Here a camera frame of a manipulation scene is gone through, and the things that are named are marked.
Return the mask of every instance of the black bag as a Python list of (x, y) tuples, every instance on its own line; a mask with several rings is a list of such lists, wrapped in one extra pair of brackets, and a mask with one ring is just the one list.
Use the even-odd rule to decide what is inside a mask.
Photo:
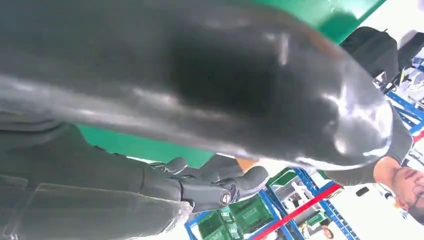
[(399, 72), (398, 44), (386, 32), (359, 27), (340, 46), (373, 78), (385, 72), (390, 82)]

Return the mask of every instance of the sleeve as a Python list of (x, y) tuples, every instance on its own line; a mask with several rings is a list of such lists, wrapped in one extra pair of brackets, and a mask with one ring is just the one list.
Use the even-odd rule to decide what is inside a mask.
[[(392, 140), (386, 156), (394, 158), (401, 164), (411, 149), (413, 139), (396, 109), (391, 103), (390, 106), (393, 115)], [(377, 162), (350, 170), (324, 172), (328, 178), (342, 186), (375, 183), (374, 167)]]

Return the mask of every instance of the plastic crate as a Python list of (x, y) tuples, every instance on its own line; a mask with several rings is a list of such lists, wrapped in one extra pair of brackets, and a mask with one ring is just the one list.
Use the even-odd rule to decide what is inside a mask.
[(243, 234), (251, 234), (274, 220), (262, 199), (257, 195), (229, 206)]
[(218, 211), (212, 211), (202, 218), (197, 225), (202, 238), (206, 238), (224, 226), (224, 221)]
[(327, 219), (327, 216), (325, 215), (325, 213), (323, 213), (323, 212), (318, 212), (317, 214), (315, 214), (313, 217), (311, 217), (311, 218), (309, 218), (307, 221), (306, 221), (306, 223), (310, 226), (310, 227), (312, 227), (312, 226), (314, 226), (315, 224), (319, 224), (319, 223), (321, 223), (322, 221), (324, 221), (324, 220), (326, 220)]
[(228, 207), (210, 212), (198, 223), (204, 240), (242, 240), (243, 233), (234, 221)]
[(207, 236), (201, 236), (203, 240), (233, 240), (231, 233), (228, 231), (225, 225), (222, 225), (215, 229)]

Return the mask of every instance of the red stripe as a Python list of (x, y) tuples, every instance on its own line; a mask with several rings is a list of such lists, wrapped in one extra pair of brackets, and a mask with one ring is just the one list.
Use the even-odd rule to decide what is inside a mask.
[(268, 234), (272, 233), (273, 231), (277, 230), (284, 224), (288, 223), (290, 220), (295, 218), (297, 215), (305, 211), (306, 209), (312, 207), (313, 205), (317, 204), (319, 201), (325, 199), (338, 189), (340, 189), (340, 185), (334, 184), (333, 186), (329, 187), (325, 191), (318, 194), (315, 198), (311, 199), (310, 201), (306, 202), (302, 206), (300, 206), (298, 209), (294, 210), (287, 216), (283, 217), (280, 221), (276, 222), (274, 225), (270, 226), (269, 228), (265, 229), (263, 232), (261, 232), (259, 235), (257, 235), (254, 240), (261, 240), (265, 238)]

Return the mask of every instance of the man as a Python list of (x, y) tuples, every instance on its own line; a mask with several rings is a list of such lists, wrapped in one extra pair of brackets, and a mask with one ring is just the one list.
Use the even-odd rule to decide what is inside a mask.
[(344, 171), (325, 171), (325, 174), (342, 186), (366, 183), (386, 185), (396, 195), (396, 203), (419, 223), (424, 224), (424, 173), (401, 166), (411, 149), (413, 140), (393, 107), (392, 114), (392, 142), (385, 156), (364, 167)]

